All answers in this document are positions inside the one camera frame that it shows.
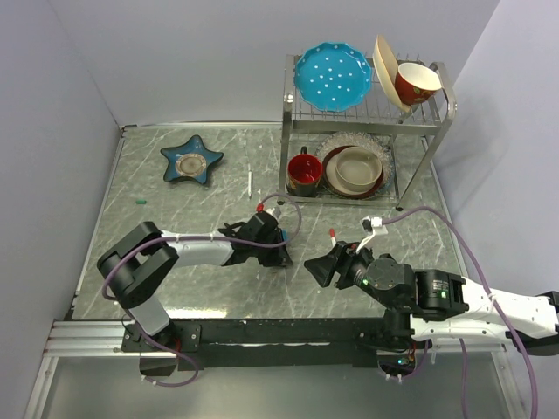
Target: gray wall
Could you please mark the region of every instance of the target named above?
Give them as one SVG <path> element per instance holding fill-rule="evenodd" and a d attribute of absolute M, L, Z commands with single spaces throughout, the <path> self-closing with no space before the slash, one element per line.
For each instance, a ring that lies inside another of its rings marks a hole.
<path fill-rule="evenodd" d="M 453 219 L 491 286 L 528 295 L 559 291 L 558 8 L 501 0 L 455 84 L 459 116 L 437 159 Z M 539 417 L 557 417 L 559 360 L 532 361 Z M 518 354 L 514 364 L 528 400 Z"/>
<path fill-rule="evenodd" d="M 0 406 L 18 418 L 72 299 L 118 138 L 45 0 L 0 13 Z"/>
<path fill-rule="evenodd" d="M 452 79 L 498 0 L 50 0 L 121 125 L 279 120 L 288 53 L 324 40 L 447 63 Z"/>

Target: star-shaped dish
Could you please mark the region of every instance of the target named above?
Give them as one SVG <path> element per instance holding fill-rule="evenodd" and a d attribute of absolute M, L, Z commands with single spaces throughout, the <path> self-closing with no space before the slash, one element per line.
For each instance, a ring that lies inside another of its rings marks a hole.
<path fill-rule="evenodd" d="M 169 164 L 163 180 L 180 182 L 193 180 L 205 184 L 208 181 L 208 170 L 211 165 L 223 159 L 223 153 L 207 149 L 200 135 L 193 135 L 182 146 L 161 149 Z"/>

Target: robotic arm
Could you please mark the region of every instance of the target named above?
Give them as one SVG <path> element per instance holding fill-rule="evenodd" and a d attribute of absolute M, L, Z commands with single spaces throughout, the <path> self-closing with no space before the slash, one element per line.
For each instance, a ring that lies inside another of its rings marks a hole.
<path fill-rule="evenodd" d="M 391 348 L 403 350 L 412 340 L 510 343 L 510 332 L 493 307 L 498 300 L 529 354 L 559 354 L 558 292 L 527 297 L 492 290 L 489 298 L 471 279 L 436 269 L 416 271 L 390 254 L 374 259 L 371 240 L 386 234 L 379 220 L 362 220 L 368 236 L 360 243 L 337 242 L 327 255 L 304 265 L 320 286 L 329 286 L 339 273 L 336 288 L 355 285 L 385 306 L 383 337 Z"/>
<path fill-rule="evenodd" d="M 159 230 L 151 222 L 141 223 L 120 242 L 107 251 L 97 262 L 104 278 L 122 259 L 138 246 L 158 237 L 177 237 L 176 241 L 150 246 L 137 257 L 128 260 L 115 274 L 109 287 L 121 307 L 129 311 L 143 330 L 164 346 L 176 340 L 172 320 L 155 296 L 155 290 L 175 266 L 212 264 L 229 266 L 256 258 L 262 266 L 288 266 L 292 263 L 286 246 L 259 248 L 218 240 L 230 237 L 257 242 L 280 244 L 285 241 L 284 231 L 278 226 L 280 209 L 261 210 L 247 222 L 225 224 L 223 228 L 206 235 L 177 235 Z M 179 237 L 196 236 L 200 240 L 178 241 Z"/>

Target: polka dot plate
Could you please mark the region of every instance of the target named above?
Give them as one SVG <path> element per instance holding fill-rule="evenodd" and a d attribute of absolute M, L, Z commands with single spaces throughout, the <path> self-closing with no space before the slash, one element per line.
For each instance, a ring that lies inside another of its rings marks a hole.
<path fill-rule="evenodd" d="M 367 59 L 355 48 L 325 42 L 297 62 L 295 86 L 318 110 L 343 112 L 361 103 L 371 87 L 372 73 Z"/>

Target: metal shelf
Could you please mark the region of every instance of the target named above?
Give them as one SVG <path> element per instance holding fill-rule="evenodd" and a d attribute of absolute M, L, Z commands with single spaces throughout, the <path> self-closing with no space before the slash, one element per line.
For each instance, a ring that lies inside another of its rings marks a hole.
<path fill-rule="evenodd" d="M 310 139 L 312 135 L 320 137 L 321 134 L 332 134 L 338 131 L 385 136 L 386 145 L 392 152 L 393 159 L 394 142 L 398 135 L 431 136 L 432 139 L 429 142 L 429 147 L 426 149 L 423 159 L 418 164 L 413 177 L 402 194 L 400 194 L 396 169 L 393 187 L 390 188 L 388 193 L 380 196 L 375 195 L 369 199 L 351 199 L 343 198 L 328 192 L 326 189 L 321 189 L 317 197 L 294 197 L 295 201 L 300 203 L 404 207 L 411 191 L 418 185 L 420 176 L 431 164 L 432 157 L 456 114 L 456 99 L 445 65 L 439 62 L 430 65 L 430 68 L 437 72 L 443 86 L 442 96 L 444 96 L 446 101 L 446 114 L 444 119 L 441 120 L 436 100 L 436 96 L 441 95 L 432 96 L 426 102 L 415 105 L 410 112 L 404 113 L 389 102 L 383 92 L 376 72 L 373 74 L 369 93 L 358 106 L 353 106 L 342 112 L 320 111 L 301 98 L 299 90 L 293 83 L 294 68 L 299 58 L 299 55 L 288 55 L 286 58 L 281 157 L 279 162 L 279 191 L 287 192 L 287 163 L 290 157 L 294 155 L 293 147 L 290 150 L 290 145 L 303 141 L 301 139 L 302 135 L 307 136 L 304 141 L 309 144 L 320 139 Z M 368 58 L 368 61 L 374 67 L 372 59 Z M 415 60 L 409 60 L 406 57 L 405 60 L 398 61 L 423 64 L 419 61 L 419 57 Z"/>

